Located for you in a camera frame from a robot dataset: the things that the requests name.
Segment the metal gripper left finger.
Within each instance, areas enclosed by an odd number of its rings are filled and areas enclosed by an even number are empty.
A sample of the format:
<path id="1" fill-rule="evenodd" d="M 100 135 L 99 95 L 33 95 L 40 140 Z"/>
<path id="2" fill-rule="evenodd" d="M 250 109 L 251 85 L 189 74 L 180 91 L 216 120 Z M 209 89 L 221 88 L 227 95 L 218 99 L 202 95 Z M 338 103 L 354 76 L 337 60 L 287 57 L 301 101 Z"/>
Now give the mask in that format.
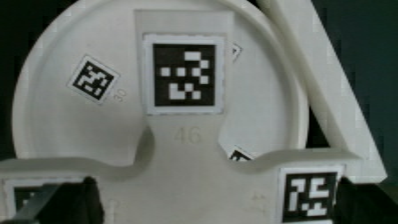
<path id="1" fill-rule="evenodd" d="M 97 179 L 47 183 L 8 224 L 106 224 Z"/>

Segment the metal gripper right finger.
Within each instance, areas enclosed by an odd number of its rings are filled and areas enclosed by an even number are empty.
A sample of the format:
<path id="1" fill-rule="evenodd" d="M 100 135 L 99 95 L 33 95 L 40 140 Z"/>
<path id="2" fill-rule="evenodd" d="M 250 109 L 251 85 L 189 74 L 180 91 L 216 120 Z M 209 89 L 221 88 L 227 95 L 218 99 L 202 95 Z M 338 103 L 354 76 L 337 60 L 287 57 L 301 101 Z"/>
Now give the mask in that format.
<path id="1" fill-rule="evenodd" d="M 342 179 L 333 224 L 398 224 L 398 202 L 378 184 Z"/>

